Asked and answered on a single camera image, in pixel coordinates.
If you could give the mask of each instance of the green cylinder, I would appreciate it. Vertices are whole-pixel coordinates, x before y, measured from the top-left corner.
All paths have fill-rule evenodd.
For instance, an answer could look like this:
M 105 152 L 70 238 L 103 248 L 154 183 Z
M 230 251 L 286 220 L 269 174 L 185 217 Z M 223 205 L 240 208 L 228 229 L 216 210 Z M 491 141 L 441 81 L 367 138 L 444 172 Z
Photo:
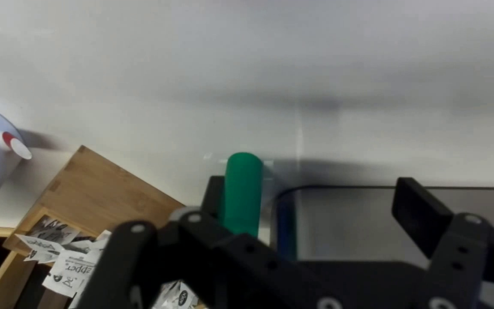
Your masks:
M 252 153 L 228 159 L 219 220 L 233 234 L 257 238 L 261 222 L 262 162 Z

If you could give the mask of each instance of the screw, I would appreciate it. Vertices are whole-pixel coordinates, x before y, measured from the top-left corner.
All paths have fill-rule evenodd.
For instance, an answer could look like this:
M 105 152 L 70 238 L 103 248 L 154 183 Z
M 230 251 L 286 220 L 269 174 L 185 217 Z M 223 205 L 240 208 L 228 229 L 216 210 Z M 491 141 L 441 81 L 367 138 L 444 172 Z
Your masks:
M 317 309 L 341 309 L 343 306 L 333 298 L 322 298 L 317 301 Z
M 144 231 L 146 231 L 144 226 L 132 226 L 132 229 L 130 229 L 130 232 L 134 232 L 134 234 L 142 234 Z
M 199 215 L 199 214 L 192 214 L 192 215 L 189 217 L 189 222 L 190 222 L 190 224 L 201 222 L 201 215 Z
M 442 298 L 432 298 L 429 303 L 429 309 L 456 309 L 453 303 Z
M 480 226 L 482 224 L 482 219 L 479 219 L 475 215 L 466 215 L 465 220 L 473 224 L 473 226 Z

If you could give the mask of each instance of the paper card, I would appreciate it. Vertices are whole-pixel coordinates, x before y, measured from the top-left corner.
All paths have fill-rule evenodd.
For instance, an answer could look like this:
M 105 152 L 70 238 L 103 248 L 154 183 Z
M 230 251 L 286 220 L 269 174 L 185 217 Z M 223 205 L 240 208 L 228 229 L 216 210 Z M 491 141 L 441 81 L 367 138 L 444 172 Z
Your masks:
M 106 248 L 106 244 L 108 244 L 108 241 L 110 241 L 110 238 L 111 238 L 111 232 L 108 232 L 108 231 L 101 232 L 101 234 L 96 238 L 96 243 L 93 243 L 93 244 L 89 246 L 89 255 L 87 255 L 87 256 L 89 256 L 89 262 L 98 263 L 99 256 L 103 255 L 103 251 L 105 251 L 105 248 Z M 75 308 L 79 306 L 81 294 L 84 293 L 87 282 L 79 289 L 79 293 L 75 294 L 75 298 L 74 298 L 72 305 L 69 306 L 69 309 L 75 309 Z
M 183 282 L 173 282 L 161 287 L 153 309 L 194 309 L 197 301 L 197 296 Z
M 63 251 L 46 275 L 43 287 L 74 298 L 84 289 L 94 267 L 96 262 L 89 255 Z
M 65 250 L 87 255 L 93 250 L 93 243 L 91 241 L 77 241 L 77 243 L 67 244 Z
M 57 243 L 21 236 L 17 238 L 31 250 L 26 262 L 55 263 L 63 248 Z
M 72 227 L 50 217 L 43 217 L 27 236 L 50 243 L 69 244 L 79 236 L 79 231 L 74 231 Z

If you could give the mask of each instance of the white wall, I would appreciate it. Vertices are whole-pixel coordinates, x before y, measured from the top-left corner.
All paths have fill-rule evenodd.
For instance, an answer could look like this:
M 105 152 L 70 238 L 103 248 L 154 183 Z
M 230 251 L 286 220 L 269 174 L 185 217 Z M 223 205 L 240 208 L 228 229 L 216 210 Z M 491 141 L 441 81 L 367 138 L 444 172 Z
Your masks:
M 0 226 L 79 145 L 187 205 L 240 150 L 286 186 L 494 186 L 494 2 L 3 0 L 0 112 L 50 148 Z

